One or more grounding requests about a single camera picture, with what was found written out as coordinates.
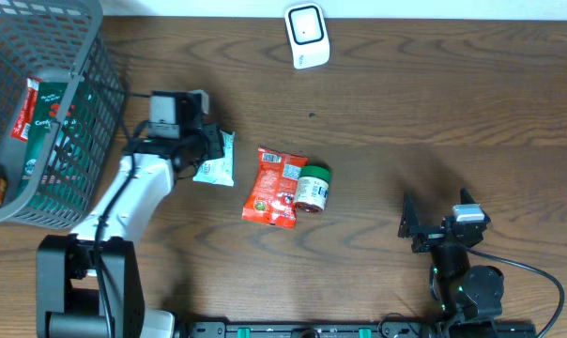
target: jar with green lid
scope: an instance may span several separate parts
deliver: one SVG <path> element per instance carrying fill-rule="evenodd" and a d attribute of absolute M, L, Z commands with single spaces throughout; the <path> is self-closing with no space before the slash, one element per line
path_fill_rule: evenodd
<path fill-rule="evenodd" d="M 294 206 L 306 212 L 322 212 L 328 199 L 329 170 L 307 165 L 300 170 L 299 184 L 294 195 Z"/>

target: wood surface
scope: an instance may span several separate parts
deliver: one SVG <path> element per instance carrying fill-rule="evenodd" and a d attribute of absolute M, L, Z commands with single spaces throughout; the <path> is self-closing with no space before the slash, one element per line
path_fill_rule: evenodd
<path fill-rule="evenodd" d="M 567 295 L 567 23 L 327 25 L 329 63 L 298 71 L 281 19 L 105 18 L 132 91 L 205 89 L 236 132 L 234 188 L 180 181 L 156 210 L 137 252 L 147 305 L 232 321 L 433 314 L 431 258 L 396 237 L 402 197 L 439 224 L 462 187 L 493 221 L 477 249 L 545 269 Z M 130 99 L 129 128 L 146 118 Z M 323 214 L 300 213 L 292 231 L 240 219 L 259 146 L 331 167 Z M 0 337 L 35 334 L 50 233 L 0 224 Z M 503 319 L 540 330 L 555 311 L 546 279 L 471 262 L 502 269 Z M 567 301 L 548 336 L 567 337 Z"/>

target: white wall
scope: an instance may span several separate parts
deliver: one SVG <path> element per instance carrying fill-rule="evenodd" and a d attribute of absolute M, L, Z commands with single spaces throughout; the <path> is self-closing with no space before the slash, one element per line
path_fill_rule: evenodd
<path fill-rule="evenodd" d="M 283 16 L 289 0 L 100 0 L 105 15 Z M 567 0 L 317 0 L 329 18 L 567 20 Z"/>

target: red packet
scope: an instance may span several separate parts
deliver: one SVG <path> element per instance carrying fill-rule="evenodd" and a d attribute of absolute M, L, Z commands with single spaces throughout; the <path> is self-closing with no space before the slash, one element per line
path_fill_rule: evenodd
<path fill-rule="evenodd" d="M 40 79 L 27 78 L 27 96 L 24 99 L 23 108 L 17 117 L 12 133 L 12 138 L 27 142 L 29 140 L 29 128 L 31 128 L 31 120 L 33 119 L 33 111 L 38 102 L 38 91 Z"/>
<path fill-rule="evenodd" d="M 294 228 L 294 194 L 309 158 L 258 148 L 258 174 L 242 220 Z"/>

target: basket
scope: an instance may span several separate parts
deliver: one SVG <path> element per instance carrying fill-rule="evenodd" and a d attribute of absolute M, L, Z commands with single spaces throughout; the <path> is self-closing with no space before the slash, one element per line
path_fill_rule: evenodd
<path fill-rule="evenodd" d="M 101 21 L 98 0 L 0 0 L 0 167 L 8 179 L 0 222 L 65 228 L 92 207 L 126 97 L 99 33 Z M 67 88 L 29 183 L 17 194 L 26 143 L 10 132 L 31 76 Z M 78 121 L 75 131 L 63 127 L 71 105 L 77 107 L 69 113 Z"/>

